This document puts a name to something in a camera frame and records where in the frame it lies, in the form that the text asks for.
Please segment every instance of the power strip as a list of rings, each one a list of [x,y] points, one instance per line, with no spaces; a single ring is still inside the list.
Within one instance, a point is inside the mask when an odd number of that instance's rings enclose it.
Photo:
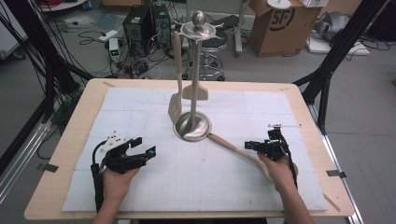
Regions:
[[[101,40],[107,40],[107,39],[109,39],[111,36],[116,35],[117,33],[118,33],[117,31],[111,30],[111,31],[107,32],[105,36],[102,36],[102,35],[99,36],[99,39],[101,39]]]

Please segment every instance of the white paper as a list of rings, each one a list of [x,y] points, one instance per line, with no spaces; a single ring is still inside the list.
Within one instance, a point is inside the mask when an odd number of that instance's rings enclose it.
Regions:
[[[78,160],[63,211],[94,211],[90,166],[93,149],[113,132],[143,137],[128,150],[156,146],[157,156],[134,177],[120,211],[282,211],[274,185],[261,168],[209,139],[189,143],[177,138],[167,109],[176,90],[110,88]],[[190,101],[183,100],[183,111]],[[211,91],[197,111],[212,122],[212,133],[243,149],[245,141],[268,139],[269,124],[281,131],[299,168],[299,191],[310,211],[327,210],[300,128],[283,92]],[[256,152],[246,150],[253,157]],[[96,153],[96,162],[104,153]]]

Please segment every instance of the silver sphere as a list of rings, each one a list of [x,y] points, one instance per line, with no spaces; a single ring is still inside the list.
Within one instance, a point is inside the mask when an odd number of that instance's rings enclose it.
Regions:
[[[206,22],[205,13],[201,10],[194,12],[192,15],[192,23],[194,24],[195,28],[201,29]]]

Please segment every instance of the wooden stick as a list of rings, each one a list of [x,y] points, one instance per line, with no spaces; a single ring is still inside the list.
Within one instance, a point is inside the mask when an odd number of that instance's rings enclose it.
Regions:
[[[236,146],[234,146],[233,144],[231,144],[231,143],[227,142],[226,140],[222,139],[218,135],[215,135],[213,133],[209,133],[207,135],[207,137],[210,140],[212,140],[213,142],[221,145],[222,147],[226,147],[226,148],[230,149],[231,151],[233,151],[235,153],[238,153],[239,155],[241,155],[241,156],[245,157],[246,159],[248,159],[250,161],[253,161],[257,165],[259,165],[262,168],[262,170],[264,171],[265,177],[267,177],[267,179],[269,179],[271,182],[274,182],[273,179],[269,176],[267,166],[265,166],[264,162],[262,162],[260,160],[257,160],[256,158],[250,156],[244,150],[237,148]]]

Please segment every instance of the metal rod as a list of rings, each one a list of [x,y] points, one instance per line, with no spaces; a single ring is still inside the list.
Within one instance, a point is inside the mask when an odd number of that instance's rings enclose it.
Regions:
[[[45,136],[50,131],[51,121],[47,123],[40,123],[36,128],[34,135],[30,139],[27,146],[24,148],[22,154],[18,157],[16,162],[12,165],[9,172],[0,184],[0,204],[3,203],[4,199],[8,196],[12,187],[15,185],[22,172],[28,165],[30,159],[35,155],[35,152],[40,147]]]
[[[191,98],[191,113],[189,123],[191,129],[195,128],[195,112],[197,109],[197,95],[198,95],[198,79],[199,79],[199,65],[201,58],[202,41],[195,40],[194,44],[194,60],[192,63],[192,98]]]
[[[12,159],[17,155],[18,150],[20,150],[21,146],[29,136],[30,132],[37,125],[38,121],[44,114],[44,108],[46,105],[47,99],[44,99],[38,108],[35,110],[33,115],[28,119],[25,125],[22,127],[21,131],[9,145],[7,150],[4,152],[2,157],[0,158],[0,175],[7,169],[8,165],[11,163]]]

